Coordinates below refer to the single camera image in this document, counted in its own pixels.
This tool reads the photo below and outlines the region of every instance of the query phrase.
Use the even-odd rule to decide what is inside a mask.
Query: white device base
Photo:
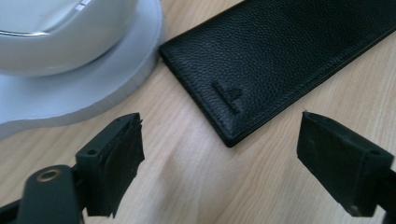
[[[158,61],[163,13],[159,0],[139,0],[136,10],[122,40],[92,63],[48,77],[0,74],[0,139],[92,118],[143,84]]]

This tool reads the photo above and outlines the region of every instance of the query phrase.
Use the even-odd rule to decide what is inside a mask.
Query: table surface
[[[239,0],[162,0],[167,38]],[[115,219],[87,223],[381,223],[351,217],[296,156],[302,112],[335,119],[396,154],[396,34],[390,35],[236,147],[223,145],[196,104],[159,61],[148,81],[106,113],[77,124],[27,130],[0,141],[0,202],[24,180],[75,153],[107,124],[139,112],[146,160]]]

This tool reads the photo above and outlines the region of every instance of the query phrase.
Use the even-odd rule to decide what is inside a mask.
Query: wallet
[[[245,0],[160,54],[233,147],[395,27],[395,0]]]

